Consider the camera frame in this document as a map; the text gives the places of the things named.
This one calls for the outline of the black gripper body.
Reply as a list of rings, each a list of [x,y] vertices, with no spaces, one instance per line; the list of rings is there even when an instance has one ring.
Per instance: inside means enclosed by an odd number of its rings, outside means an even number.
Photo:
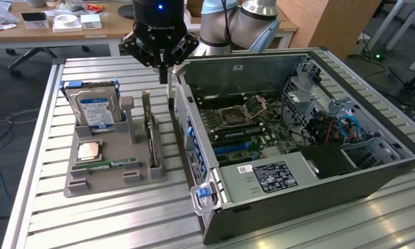
[[[134,1],[134,33],[144,43],[164,49],[187,33],[184,1]]]

